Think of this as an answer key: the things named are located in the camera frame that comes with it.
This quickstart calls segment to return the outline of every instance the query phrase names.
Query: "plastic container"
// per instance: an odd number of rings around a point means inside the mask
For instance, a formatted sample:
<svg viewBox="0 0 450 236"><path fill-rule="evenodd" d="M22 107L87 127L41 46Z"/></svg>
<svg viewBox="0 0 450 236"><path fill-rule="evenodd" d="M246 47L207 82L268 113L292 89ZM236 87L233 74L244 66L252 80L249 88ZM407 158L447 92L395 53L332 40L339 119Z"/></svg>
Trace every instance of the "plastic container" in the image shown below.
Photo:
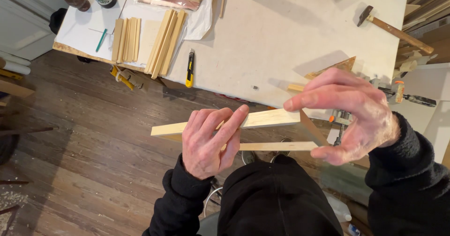
<svg viewBox="0 0 450 236"><path fill-rule="evenodd" d="M352 219L350 215L350 210L348 210L347 204L342 203L339 199L335 198L334 195L323 192L327 197L328 203L334 211L339 222L346 222Z"/></svg>

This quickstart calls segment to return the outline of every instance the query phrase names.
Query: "wooden hammer handle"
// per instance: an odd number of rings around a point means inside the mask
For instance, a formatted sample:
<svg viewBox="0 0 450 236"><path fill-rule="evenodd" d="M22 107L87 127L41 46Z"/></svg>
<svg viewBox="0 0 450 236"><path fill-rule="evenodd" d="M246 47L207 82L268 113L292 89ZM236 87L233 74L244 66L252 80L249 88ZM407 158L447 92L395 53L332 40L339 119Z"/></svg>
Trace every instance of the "wooden hammer handle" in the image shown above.
<svg viewBox="0 0 450 236"><path fill-rule="evenodd" d="M408 34L402 32L401 30L388 25L387 23L379 20L378 18L372 16L370 18L370 21L374 23L376 26L384 29L385 31L389 32L390 34L396 36L397 38L403 39L406 42L408 42L410 45L417 46L420 49L424 50L426 53L431 54L434 51L434 48L432 48L429 45L426 45L424 42L421 42L417 40L416 38L413 38L409 36Z"/></svg>

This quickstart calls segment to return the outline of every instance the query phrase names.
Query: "door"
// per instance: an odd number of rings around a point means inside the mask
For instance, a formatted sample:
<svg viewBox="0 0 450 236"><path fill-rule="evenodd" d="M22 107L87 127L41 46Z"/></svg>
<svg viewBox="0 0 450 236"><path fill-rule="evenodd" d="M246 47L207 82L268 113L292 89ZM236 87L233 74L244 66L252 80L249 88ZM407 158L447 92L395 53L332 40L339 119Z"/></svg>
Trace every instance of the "door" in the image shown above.
<svg viewBox="0 0 450 236"><path fill-rule="evenodd" d="M50 51L56 37L49 22L10 0L0 0L0 51L33 60Z"/></svg>

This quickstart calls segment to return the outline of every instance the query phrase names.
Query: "wrist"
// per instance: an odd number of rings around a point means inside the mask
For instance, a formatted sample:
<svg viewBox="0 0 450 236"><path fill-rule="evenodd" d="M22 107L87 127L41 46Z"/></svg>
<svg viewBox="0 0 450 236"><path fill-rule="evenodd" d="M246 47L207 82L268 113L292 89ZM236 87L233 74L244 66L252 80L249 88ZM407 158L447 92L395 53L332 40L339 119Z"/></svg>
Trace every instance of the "wrist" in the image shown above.
<svg viewBox="0 0 450 236"><path fill-rule="evenodd" d="M400 139L400 125L398 123L398 118L395 114L391 114L389 131L386 134L386 141L379 145L379 148L389 147L394 145Z"/></svg>

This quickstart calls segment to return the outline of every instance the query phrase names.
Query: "pencil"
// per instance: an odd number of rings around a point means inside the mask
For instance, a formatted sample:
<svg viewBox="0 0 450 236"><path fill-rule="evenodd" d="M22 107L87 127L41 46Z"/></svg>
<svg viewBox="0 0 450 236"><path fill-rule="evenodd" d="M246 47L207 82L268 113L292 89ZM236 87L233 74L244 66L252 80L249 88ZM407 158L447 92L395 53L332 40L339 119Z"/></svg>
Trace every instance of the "pencil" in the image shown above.
<svg viewBox="0 0 450 236"><path fill-rule="evenodd" d="M106 34L106 31L107 31L107 30L108 30L108 29L105 29L105 30L103 31L102 38L100 39L100 42L98 43L97 49L95 49L95 52L98 52L98 50L100 49L100 46L102 45L102 41L103 41L103 38L105 37L105 34Z"/></svg>

